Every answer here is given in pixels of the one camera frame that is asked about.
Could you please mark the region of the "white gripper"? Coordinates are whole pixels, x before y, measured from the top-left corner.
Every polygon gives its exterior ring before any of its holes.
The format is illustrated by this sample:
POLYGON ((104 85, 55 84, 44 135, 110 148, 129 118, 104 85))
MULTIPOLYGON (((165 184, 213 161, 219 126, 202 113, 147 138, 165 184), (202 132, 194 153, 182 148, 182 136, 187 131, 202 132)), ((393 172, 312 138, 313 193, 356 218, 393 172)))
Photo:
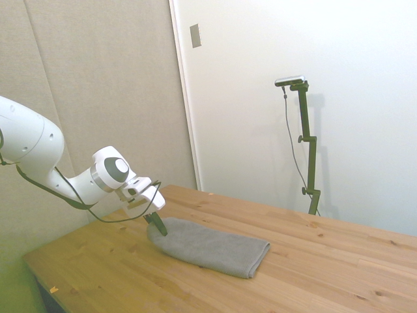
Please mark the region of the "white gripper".
POLYGON ((135 176, 115 192, 128 217, 144 216, 148 224, 153 223, 166 236, 167 229, 157 213, 165 205, 159 186, 158 182, 152 182, 149 177, 135 176))

